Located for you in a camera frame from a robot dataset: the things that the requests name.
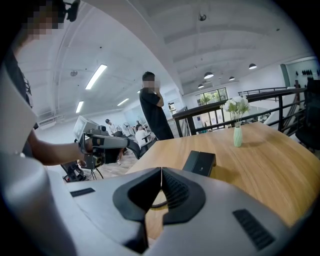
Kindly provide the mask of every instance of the wooden tabletop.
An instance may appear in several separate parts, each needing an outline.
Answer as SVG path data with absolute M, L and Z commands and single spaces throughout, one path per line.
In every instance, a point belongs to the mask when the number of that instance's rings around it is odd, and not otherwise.
M 182 169 L 191 150 L 215 153 L 211 178 L 233 184 L 276 212 L 292 226 L 320 191 L 320 160 L 285 134 L 260 122 L 241 126 L 243 142 L 235 147 L 234 128 L 157 141 L 127 173 L 153 167 Z M 161 192 L 155 203 L 165 201 Z M 162 231 L 167 208 L 146 214 L 148 237 Z

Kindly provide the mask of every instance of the light green vase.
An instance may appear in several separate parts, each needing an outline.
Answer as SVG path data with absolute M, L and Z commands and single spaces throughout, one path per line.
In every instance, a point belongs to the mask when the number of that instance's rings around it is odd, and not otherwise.
M 235 128 L 234 128 L 233 143 L 234 143 L 234 146 L 235 146 L 235 147 L 237 147 L 237 148 L 241 147 L 241 144 L 242 144 L 242 131 L 241 131 L 241 127 L 235 127 Z

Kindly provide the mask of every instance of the man's arm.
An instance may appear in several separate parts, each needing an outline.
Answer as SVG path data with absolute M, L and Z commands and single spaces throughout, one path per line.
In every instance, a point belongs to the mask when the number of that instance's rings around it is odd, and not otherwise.
M 45 166 L 56 166 L 70 163 L 76 160 L 84 161 L 84 154 L 81 153 L 78 143 L 51 144 L 39 140 L 32 130 L 28 142 L 31 146 L 32 154 L 35 159 Z M 86 140 L 86 150 L 92 150 L 92 141 Z
M 156 95 L 160 98 L 158 103 L 156 104 L 158 107 L 163 107 L 164 106 L 164 98 L 162 98 L 162 95 L 160 93 L 160 88 L 159 87 L 155 87 L 154 88 L 154 92 L 156 93 Z

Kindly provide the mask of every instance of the floor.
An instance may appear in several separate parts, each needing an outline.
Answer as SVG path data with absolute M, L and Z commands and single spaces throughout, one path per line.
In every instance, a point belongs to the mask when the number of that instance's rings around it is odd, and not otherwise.
M 125 175 L 126 172 L 137 162 L 134 153 L 128 149 L 126 154 L 121 158 L 121 165 L 118 165 L 118 163 L 109 163 L 104 164 L 100 167 L 98 167 L 98 170 L 102 174 L 104 179 L 108 179 L 111 177 L 117 177 L 121 175 Z M 92 174 L 90 170 L 83 170 L 84 175 L 86 175 L 88 180 L 93 180 Z M 102 177 L 100 176 L 99 172 L 97 170 L 94 171 L 94 180 L 101 180 Z

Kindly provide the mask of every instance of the fan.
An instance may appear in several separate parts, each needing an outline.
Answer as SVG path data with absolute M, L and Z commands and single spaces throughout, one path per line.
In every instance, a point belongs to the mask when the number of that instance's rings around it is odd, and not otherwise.
M 130 135 L 131 132 L 130 132 L 130 124 L 128 122 L 125 122 L 123 125 L 122 125 L 122 128 L 125 130 L 125 131 L 128 131 Z

